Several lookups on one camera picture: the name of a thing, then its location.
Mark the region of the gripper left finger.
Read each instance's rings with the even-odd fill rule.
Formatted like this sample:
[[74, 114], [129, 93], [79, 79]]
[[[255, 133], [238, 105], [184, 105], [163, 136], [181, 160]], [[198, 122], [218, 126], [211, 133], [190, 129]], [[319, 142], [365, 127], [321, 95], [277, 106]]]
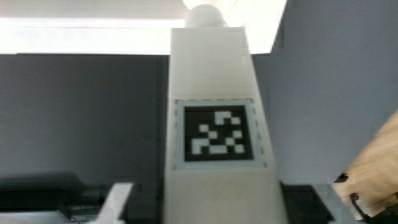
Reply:
[[108, 191], [94, 224], [159, 224], [158, 184], [117, 182]]

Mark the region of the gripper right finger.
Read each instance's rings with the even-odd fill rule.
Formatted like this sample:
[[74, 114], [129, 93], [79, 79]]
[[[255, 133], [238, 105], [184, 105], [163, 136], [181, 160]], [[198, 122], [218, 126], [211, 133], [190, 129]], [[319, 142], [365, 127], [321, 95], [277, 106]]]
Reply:
[[310, 185], [280, 184], [287, 224], [358, 224], [337, 217]]

